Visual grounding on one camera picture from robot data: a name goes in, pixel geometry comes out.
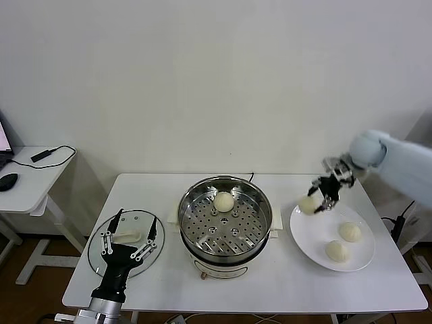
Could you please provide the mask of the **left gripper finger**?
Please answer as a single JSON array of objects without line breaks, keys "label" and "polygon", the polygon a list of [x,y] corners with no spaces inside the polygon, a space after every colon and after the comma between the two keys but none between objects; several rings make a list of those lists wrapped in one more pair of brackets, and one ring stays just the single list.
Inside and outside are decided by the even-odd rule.
[{"label": "left gripper finger", "polygon": [[145,244],[140,246],[137,251],[130,255],[131,259],[135,261],[140,261],[143,259],[144,255],[155,248],[157,245],[155,244],[155,238],[157,235],[157,218],[153,217],[153,222],[151,224],[150,230],[148,232],[147,241]]},{"label": "left gripper finger", "polygon": [[123,211],[120,209],[109,222],[107,229],[101,232],[101,254],[113,253],[113,235],[117,230]]}]

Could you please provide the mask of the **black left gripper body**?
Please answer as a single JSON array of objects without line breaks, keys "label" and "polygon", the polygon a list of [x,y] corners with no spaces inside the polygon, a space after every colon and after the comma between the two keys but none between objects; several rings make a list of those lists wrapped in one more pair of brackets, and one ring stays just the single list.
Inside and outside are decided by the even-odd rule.
[{"label": "black left gripper body", "polygon": [[112,302],[124,302],[129,272],[139,266],[139,262],[130,256],[138,249],[135,246],[116,243],[113,243],[111,247],[113,252],[103,256],[107,267],[101,284],[92,291],[91,297]]}]

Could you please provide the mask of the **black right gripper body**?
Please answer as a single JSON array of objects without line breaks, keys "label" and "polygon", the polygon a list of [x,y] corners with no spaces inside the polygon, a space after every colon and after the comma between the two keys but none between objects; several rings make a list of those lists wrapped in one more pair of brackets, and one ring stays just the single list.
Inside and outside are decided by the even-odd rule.
[{"label": "black right gripper body", "polygon": [[340,183],[334,175],[321,176],[318,178],[319,190],[324,199],[330,201],[339,200]]}]

